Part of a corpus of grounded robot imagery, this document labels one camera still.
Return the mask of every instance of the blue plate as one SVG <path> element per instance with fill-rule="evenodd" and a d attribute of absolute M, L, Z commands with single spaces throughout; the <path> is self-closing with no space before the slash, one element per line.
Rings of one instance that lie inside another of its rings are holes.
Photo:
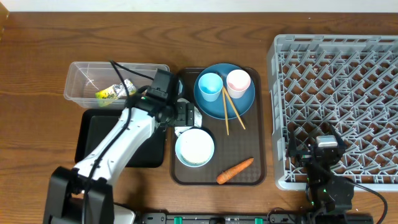
<path fill-rule="evenodd" d="M 199 90 L 199 86 L 198 86 L 200 77 L 209 72 L 218 73 L 219 75 L 221 75 L 223 77 L 224 86 L 226 88 L 226 76 L 233 70 L 237 70 L 237 69 L 242 70 L 242 68 L 239 68 L 236 65 L 231 65 L 228 63 L 219 63 L 219 64 L 212 65 L 212 66 L 204 69 L 204 71 L 202 71 L 201 74 L 198 76 L 198 78 L 195 82 L 195 86 L 193 87 L 193 95 L 195 97 L 195 101 L 197 102 L 198 107 L 203 112 L 205 112 L 208 116 L 214 117 L 216 119 L 225 119 L 224 106 L 223 106 L 223 95 L 221 92 L 221 94 L 219 95 L 217 100 L 214 102 L 207 102 L 205 99 L 203 99 L 203 97 L 200 93 L 200 90 Z M 244 93 L 244 95 L 242 97 L 240 97 L 239 99 L 232 98 L 232 102 L 234 103 L 235 108 L 238 111 L 240 116 L 242 114 L 244 114 L 247 110 L 249 110 L 249 108 L 251 107 L 251 105 L 254 102 L 255 95 L 256 95 L 256 91 L 254 89 L 254 83 L 253 83 L 253 81 L 251 81 L 249 88 L 246 90 L 246 92 Z M 226 109 L 227 109 L 228 119 L 236 118 L 236 114 L 235 114 L 234 110 L 232 109 L 232 106 L 229 103 L 228 99 L 225 98 L 225 101 L 226 101 Z"/>

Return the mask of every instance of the brown tray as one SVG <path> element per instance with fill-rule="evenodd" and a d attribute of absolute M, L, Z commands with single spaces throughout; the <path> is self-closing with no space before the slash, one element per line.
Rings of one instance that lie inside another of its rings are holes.
<path fill-rule="evenodd" d="M 204 68 L 185 68 L 178 75 L 185 82 L 185 97 L 195 102 L 193 86 Z M 224 185 L 257 185 L 266 177 L 266 158 L 264 152 L 264 123 L 262 121 L 261 81 L 259 74 L 252 68 L 244 68 L 250 74 L 256 88 L 256 97 L 251 108 L 241 116 L 246 130 L 238 119 L 229 120 L 229 136 L 226 135 L 225 120 L 215 119 L 200 109 L 203 116 L 202 129 L 207 130 L 215 141 L 215 152 L 211 160 L 204 166 L 191 168 L 183 165 L 175 155 L 175 141 L 171 156 L 171 176 L 182 185 L 218 185 L 216 178 L 223 171 L 254 158 L 254 162 L 245 170 Z"/>

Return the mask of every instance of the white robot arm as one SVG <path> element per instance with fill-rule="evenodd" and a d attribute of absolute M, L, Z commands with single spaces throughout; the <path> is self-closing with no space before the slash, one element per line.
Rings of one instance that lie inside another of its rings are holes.
<path fill-rule="evenodd" d="M 158 70 L 151 86 L 143 86 L 127 98 L 118 123 L 90 155 L 72 170 L 58 167 L 53 172 L 43 223 L 133 223 L 134 212 L 114 205 L 113 186 L 138 147 L 158 126 L 193 126 L 194 105 L 177 102 L 183 95 L 182 82 L 177 82 L 172 73 Z M 83 192 L 83 200 L 72 196 Z"/>
<path fill-rule="evenodd" d="M 131 110 L 131 119 L 127 129 L 120 135 L 118 140 L 113 143 L 108 152 L 104 155 L 96 168 L 93 180 L 100 177 L 107 180 L 110 185 L 115 185 L 120 173 L 129 162 L 130 158 L 137 151 L 138 147 L 154 133 L 157 122 L 153 116 L 149 116 L 147 111 L 138 108 L 126 108 L 123 110 L 118 123 L 111 132 L 103 139 L 94 151 L 78 162 L 74 168 L 78 169 L 78 174 L 88 177 L 93 168 L 94 161 L 101 152 L 114 139 L 123 126 L 126 124 L 128 110 Z"/>

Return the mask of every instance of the plastic container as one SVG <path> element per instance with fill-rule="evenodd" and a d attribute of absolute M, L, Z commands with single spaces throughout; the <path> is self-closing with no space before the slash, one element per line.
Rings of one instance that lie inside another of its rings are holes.
<path fill-rule="evenodd" d="M 398 190 L 398 36 L 278 35 L 267 71 L 278 188 L 304 190 L 307 181 L 285 156 L 289 132 L 307 150 L 327 122 L 348 145 L 334 174 Z"/>
<path fill-rule="evenodd" d="M 150 77 L 155 77 L 157 69 L 170 71 L 167 65 L 143 63 L 119 64 Z M 119 68 L 119 71 L 124 79 L 130 79 L 137 88 L 152 83 L 150 79 L 140 77 L 121 68 Z M 118 85 L 120 83 L 118 75 L 109 62 L 73 62 L 69 66 L 63 96 L 65 99 L 72 100 L 83 108 L 123 109 L 125 99 L 102 100 L 112 101 L 112 103 L 105 107 L 100 107 L 98 100 L 95 98 L 95 93 L 111 85 Z"/>

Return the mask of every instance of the white wall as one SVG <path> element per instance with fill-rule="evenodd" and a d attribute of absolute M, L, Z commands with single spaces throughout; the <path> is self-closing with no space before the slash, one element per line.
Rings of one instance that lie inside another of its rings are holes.
<path fill-rule="evenodd" d="M 11 11 L 398 12 L 398 0 L 0 0 Z"/>

